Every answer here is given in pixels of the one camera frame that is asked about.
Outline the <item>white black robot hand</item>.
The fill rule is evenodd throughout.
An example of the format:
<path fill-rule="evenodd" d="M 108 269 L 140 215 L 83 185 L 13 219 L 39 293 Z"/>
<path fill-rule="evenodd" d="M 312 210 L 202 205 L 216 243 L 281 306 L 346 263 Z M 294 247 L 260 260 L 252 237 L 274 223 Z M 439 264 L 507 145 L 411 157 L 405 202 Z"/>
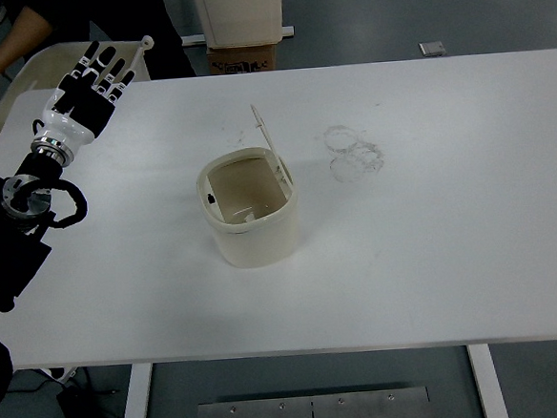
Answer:
<path fill-rule="evenodd" d="M 48 100 L 32 149 L 70 151 L 92 143 L 113 116 L 135 71 L 113 46 L 92 42 Z"/>

